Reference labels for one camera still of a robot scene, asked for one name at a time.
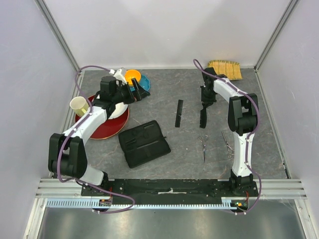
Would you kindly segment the black handled comb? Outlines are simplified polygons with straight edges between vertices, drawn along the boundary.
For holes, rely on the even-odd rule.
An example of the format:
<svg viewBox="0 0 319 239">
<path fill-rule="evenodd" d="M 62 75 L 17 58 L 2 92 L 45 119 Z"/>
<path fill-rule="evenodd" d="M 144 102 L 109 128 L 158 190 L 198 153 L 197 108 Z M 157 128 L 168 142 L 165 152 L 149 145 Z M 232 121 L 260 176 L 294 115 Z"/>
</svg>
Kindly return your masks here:
<svg viewBox="0 0 319 239">
<path fill-rule="evenodd" d="M 202 109 L 200 111 L 200 128 L 206 128 L 206 124 L 207 124 L 207 104 L 206 103 L 202 103 Z"/>
</svg>

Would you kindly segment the black straight comb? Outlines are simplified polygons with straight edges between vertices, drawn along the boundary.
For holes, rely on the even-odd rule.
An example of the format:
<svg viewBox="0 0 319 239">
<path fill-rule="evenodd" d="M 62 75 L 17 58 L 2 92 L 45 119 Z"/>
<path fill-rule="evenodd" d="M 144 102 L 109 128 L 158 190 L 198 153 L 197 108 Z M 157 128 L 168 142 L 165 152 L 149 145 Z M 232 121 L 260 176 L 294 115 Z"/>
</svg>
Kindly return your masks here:
<svg viewBox="0 0 319 239">
<path fill-rule="evenodd" d="M 176 118 L 175 118 L 175 127 L 180 127 L 182 109 L 183 109 L 183 100 L 178 100 Z"/>
</svg>

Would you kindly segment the silver scissors with black blades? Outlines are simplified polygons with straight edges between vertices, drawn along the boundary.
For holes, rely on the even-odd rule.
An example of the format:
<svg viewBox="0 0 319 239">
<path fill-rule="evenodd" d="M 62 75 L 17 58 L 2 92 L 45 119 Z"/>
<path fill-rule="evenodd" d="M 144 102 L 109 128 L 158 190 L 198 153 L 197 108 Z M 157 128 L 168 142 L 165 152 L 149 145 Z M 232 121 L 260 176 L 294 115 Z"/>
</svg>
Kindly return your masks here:
<svg viewBox="0 0 319 239">
<path fill-rule="evenodd" d="M 204 136 L 199 136 L 198 140 L 201 142 L 202 145 L 202 160 L 203 162 L 205 162 L 206 159 L 206 143 L 208 140 L 208 135 L 204 135 Z"/>
</svg>

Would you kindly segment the black zipper tool case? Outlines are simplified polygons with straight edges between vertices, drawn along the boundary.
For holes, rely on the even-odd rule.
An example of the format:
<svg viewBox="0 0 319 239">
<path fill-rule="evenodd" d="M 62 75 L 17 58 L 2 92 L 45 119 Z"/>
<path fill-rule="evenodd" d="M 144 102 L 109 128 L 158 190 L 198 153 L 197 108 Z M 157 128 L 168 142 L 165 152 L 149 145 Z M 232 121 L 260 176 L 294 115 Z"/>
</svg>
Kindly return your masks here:
<svg viewBox="0 0 319 239">
<path fill-rule="evenodd" d="M 156 120 L 125 130 L 118 135 L 125 160 L 130 168 L 136 168 L 171 153 Z"/>
</svg>

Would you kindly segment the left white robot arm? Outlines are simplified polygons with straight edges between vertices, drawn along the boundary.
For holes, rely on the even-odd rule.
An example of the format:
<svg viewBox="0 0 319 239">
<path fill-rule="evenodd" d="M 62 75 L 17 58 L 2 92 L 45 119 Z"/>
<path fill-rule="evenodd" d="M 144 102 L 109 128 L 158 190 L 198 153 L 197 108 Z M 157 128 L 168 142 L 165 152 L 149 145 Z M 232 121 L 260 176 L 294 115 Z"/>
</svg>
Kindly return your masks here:
<svg viewBox="0 0 319 239">
<path fill-rule="evenodd" d="M 89 105 L 89 110 L 70 129 L 54 133 L 49 140 L 48 170 L 61 176 L 78 179 L 92 184 L 92 190 L 99 196 L 109 192 L 109 183 L 103 180 L 106 173 L 88 165 L 85 144 L 94 131 L 106 122 L 116 109 L 140 101 L 150 95 L 136 79 L 132 79 L 134 91 L 130 86 L 113 76 L 101 79 L 100 90 Z"/>
</svg>

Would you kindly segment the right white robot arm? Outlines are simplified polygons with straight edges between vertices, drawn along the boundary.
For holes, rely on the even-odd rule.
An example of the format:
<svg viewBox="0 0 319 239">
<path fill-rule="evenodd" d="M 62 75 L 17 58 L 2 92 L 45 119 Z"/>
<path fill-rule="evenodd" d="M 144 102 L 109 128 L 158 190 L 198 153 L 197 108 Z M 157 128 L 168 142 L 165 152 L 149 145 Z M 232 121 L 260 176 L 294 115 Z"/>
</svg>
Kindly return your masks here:
<svg viewBox="0 0 319 239">
<path fill-rule="evenodd" d="M 234 159 L 228 190 L 234 196 L 248 192 L 258 196 L 251 167 L 252 142 L 258 126 L 259 108 L 256 94 L 248 94 L 235 87 L 225 75 L 218 75 L 214 68 L 202 70 L 204 85 L 201 86 L 200 127 L 206 128 L 207 108 L 220 95 L 228 103 L 227 122 L 234 137 L 234 148 L 230 156 Z"/>
</svg>

